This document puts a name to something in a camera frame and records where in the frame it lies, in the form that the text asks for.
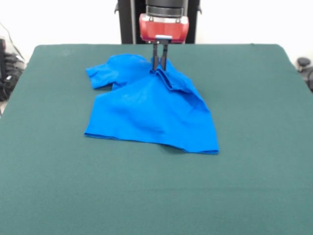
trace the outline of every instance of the t-shirt sleeve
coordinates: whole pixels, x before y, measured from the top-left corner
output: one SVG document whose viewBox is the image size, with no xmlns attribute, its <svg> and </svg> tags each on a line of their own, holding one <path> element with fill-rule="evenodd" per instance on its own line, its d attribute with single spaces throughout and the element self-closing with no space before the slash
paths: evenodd
<svg viewBox="0 0 313 235">
<path fill-rule="evenodd" d="M 149 75 L 151 63 L 139 55 L 111 56 L 105 64 L 86 69 L 92 88 L 113 84 L 116 90 Z"/>
<path fill-rule="evenodd" d="M 110 85 L 117 81 L 118 76 L 108 63 L 86 69 L 86 73 L 94 89 Z"/>
</svg>

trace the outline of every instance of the white backdrop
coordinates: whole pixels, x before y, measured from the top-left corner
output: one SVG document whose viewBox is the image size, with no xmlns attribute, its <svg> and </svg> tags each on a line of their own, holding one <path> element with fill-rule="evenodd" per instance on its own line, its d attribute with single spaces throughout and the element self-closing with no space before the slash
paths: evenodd
<svg viewBox="0 0 313 235">
<path fill-rule="evenodd" d="M 26 58 L 40 44 L 119 44 L 116 2 L 6 0 L 0 21 Z M 201 6 L 197 43 L 275 43 L 292 62 L 299 56 L 313 59 L 312 0 L 201 0 Z"/>
</svg>

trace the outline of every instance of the black device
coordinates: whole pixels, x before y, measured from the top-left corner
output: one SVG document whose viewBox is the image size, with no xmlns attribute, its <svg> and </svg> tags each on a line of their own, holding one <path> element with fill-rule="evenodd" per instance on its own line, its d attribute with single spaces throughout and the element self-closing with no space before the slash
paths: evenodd
<svg viewBox="0 0 313 235">
<path fill-rule="evenodd" d="M 5 54 L 5 40 L 0 39 L 0 81 L 6 78 L 4 54 Z"/>
<path fill-rule="evenodd" d="M 24 62 L 17 54 L 6 53 L 5 40 L 0 39 L 0 101 L 9 99 L 22 72 Z"/>
<path fill-rule="evenodd" d="M 200 0 L 118 0 L 122 44 L 145 44 L 140 37 L 139 18 L 142 13 L 154 17 L 189 18 L 187 44 L 195 43 L 197 15 L 201 12 Z"/>
</svg>

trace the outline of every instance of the green felt surface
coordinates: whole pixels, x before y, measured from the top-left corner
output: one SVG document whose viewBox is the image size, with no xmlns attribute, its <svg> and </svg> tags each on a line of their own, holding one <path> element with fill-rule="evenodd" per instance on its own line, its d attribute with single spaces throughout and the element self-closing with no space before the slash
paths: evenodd
<svg viewBox="0 0 313 235">
<path fill-rule="evenodd" d="M 217 156 L 84 137 L 84 69 L 120 53 L 152 47 L 36 48 L 0 119 L 0 235 L 313 234 L 313 97 L 281 47 L 169 47 Z"/>
</svg>

